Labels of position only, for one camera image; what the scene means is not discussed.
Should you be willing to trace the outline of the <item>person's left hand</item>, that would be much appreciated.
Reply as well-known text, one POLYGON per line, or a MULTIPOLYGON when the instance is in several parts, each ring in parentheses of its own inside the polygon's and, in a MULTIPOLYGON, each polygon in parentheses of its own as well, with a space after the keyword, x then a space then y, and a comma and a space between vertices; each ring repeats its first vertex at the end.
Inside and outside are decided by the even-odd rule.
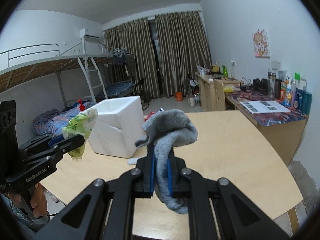
MULTIPOLYGON (((7 192, 7 195, 16 207, 22 207, 22 198, 20 194, 9 191, 7 192)), ((30 200, 30 205, 33 208, 33 215, 35 218, 47 215, 47 200, 43 192, 43 187, 40 183, 35 185, 35 189, 30 200)))

